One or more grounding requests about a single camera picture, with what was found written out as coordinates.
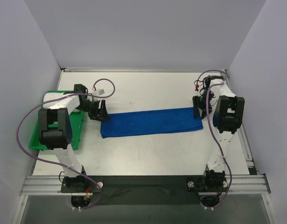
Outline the blue towel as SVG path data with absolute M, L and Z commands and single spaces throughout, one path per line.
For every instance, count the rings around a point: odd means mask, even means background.
M 102 138 L 183 133 L 203 129 L 194 108 L 175 108 L 110 114 L 110 121 L 101 122 Z

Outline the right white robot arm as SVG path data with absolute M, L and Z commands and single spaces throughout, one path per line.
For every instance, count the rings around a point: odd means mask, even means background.
M 241 127 L 245 99 L 235 95 L 223 76 L 206 76 L 202 88 L 192 98 L 194 118 L 206 118 L 215 141 L 213 153 L 206 165 L 201 186 L 206 191 L 228 186 L 225 178 L 227 154 L 236 131 Z

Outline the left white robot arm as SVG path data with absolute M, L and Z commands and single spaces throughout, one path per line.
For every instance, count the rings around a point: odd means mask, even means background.
M 77 160 L 73 148 L 73 129 L 70 114 L 74 110 L 88 113 L 92 120 L 109 121 L 106 102 L 103 98 L 88 93 L 82 84 L 75 84 L 74 90 L 59 93 L 47 93 L 44 101 L 48 102 L 38 112 L 39 142 L 54 152 L 64 171 L 63 183 L 72 186 L 77 192 L 88 188 L 90 181 L 83 165 Z

